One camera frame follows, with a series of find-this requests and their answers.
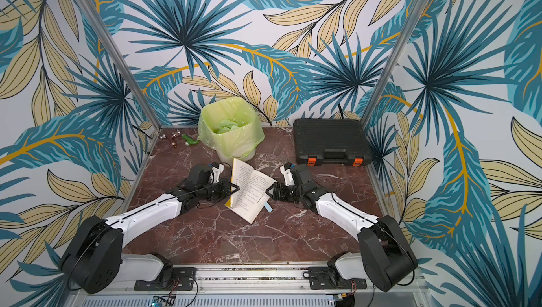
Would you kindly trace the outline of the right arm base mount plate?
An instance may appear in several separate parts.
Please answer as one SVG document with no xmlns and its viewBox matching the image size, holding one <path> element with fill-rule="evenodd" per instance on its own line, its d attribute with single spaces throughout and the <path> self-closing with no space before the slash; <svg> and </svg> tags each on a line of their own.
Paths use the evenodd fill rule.
<svg viewBox="0 0 542 307">
<path fill-rule="evenodd" d="M 331 290 L 342 289 L 355 291 L 366 289 L 367 283 L 364 279 L 344 279 L 337 270 L 331 267 L 309 267 L 303 273 L 303 278 L 309 281 L 312 290 Z"/>
</svg>

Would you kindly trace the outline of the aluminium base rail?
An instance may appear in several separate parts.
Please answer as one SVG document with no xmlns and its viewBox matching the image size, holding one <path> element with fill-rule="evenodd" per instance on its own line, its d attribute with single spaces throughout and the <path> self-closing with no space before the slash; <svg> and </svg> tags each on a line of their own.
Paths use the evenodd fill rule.
<svg viewBox="0 0 542 307">
<path fill-rule="evenodd" d="M 120 282 L 97 294 L 78 291 L 66 306 L 150 306 L 155 295 L 176 297 L 174 306 L 434 306 L 420 270 L 383 292 L 366 280 L 355 291 L 312 290 L 303 273 L 323 262 L 278 264 L 190 264 L 197 269 L 191 291 L 135 291 Z"/>
</svg>

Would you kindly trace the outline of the green toy on table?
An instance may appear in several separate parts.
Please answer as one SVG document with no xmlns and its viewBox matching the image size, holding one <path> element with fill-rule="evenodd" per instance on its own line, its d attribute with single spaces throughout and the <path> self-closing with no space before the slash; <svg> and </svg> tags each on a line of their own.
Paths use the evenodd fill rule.
<svg viewBox="0 0 542 307">
<path fill-rule="evenodd" d="M 186 134 L 182 134 L 182 138 L 184 140 L 184 143 L 186 146 L 192 146 L 199 144 L 199 141 L 197 139 L 194 139 Z"/>
</svg>

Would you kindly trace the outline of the blue sticky tab middle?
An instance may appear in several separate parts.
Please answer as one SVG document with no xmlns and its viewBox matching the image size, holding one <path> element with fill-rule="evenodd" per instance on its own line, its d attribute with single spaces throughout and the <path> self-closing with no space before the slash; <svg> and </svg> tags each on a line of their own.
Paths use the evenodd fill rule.
<svg viewBox="0 0 542 307">
<path fill-rule="evenodd" d="M 268 211 L 268 212 L 272 212 L 273 209 L 272 207 L 270 206 L 270 204 L 268 202 L 264 202 L 264 208 Z"/>
</svg>

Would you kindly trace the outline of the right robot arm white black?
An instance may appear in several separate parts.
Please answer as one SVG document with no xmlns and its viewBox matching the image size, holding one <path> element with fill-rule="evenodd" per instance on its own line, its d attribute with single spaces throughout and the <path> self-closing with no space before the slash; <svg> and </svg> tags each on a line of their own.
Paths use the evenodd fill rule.
<svg viewBox="0 0 542 307">
<path fill-rule="evenodd" d="M 287 163 L 280 171 L 284 181 L 266 189 L 270 198 L 299 203 L 358 241 L 359 252 L 340 253 L 325 267 L 309 270 L 317 289 L 343 289 L 349 284 L 355 287 L 362 280 L 370 280 L 375 288 L 387 292 L 415 275 L 418 261 L 396 219 L 370 215 L 351 206 L 314 180 L 305 165 Z"/>
</svg>

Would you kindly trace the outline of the black plastic tool case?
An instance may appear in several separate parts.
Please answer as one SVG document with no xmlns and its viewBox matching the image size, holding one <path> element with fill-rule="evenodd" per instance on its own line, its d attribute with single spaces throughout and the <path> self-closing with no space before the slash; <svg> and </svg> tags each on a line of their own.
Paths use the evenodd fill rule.
<svg viewBox="0 0 542 307">
<path fill-rule="evenodd" d="M 293 135 L 297 164 L 365 167 L 373 161 L 363 127 L 354 119 L 297 119 Z"/>
</svg>

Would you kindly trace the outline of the yellow children's book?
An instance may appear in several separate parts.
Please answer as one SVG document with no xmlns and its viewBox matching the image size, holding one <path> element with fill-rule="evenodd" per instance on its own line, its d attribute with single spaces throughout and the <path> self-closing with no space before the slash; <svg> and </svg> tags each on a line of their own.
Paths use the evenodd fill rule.
<svg viewBox="0 0 542 307">
<path fill-rule="evenodd" d="M 252 224 L 270 198 L 266 190 L 276 181 L 250 164 L 234 159 L 231 182 L 239 189 L 231 194 L 225 206 Z"/>
</svg>

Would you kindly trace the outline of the white bin green bag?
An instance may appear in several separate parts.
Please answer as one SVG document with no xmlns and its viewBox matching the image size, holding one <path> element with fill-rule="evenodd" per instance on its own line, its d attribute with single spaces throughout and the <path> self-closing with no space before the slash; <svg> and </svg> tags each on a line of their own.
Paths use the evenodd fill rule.
<svg viewBox="0 0 542 307">
<path fill-rule="evenodd" d="M 240 97 L 206 105 L 200 112 L 198 140 L 215 150 L 221 161 L 248 161 L 265 139 L 255 109 Z"/>
</svg>

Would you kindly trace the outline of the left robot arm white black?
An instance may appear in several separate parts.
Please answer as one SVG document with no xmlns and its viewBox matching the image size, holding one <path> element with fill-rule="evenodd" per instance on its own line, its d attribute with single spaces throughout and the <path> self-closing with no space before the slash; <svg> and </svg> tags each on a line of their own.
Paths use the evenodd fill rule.
<svg viewBox="0 0 542 307">
<path fill-rule="evenodd" d="M 96 294 L 111 283 L 131 282 L 145 288 L 170 289 L 180 279 L 170 260 L 157 254 L 128 255 L 124 248 L 140 235 L 196 208 L 200 202 L 218 203 L 239 191 L 221 176 L 223 164 L 196 164 L 175 189 L 120 215 L 93 215 L 79 226 L 64 252 L 59 269 L 66 288 Z"/>
</svg>

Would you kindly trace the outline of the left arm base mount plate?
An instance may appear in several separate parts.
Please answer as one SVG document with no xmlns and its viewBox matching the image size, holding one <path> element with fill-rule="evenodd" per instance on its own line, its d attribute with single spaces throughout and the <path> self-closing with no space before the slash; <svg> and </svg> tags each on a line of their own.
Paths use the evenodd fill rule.
<svg viewBox="0 0 542 307">
<path fill-rule="evenodd" d="M 135 291 L 191 291 L 197 269 L 195 267 L 172 267 L 163 270 L 153 281 L 138 280 Z"/>
</svg>

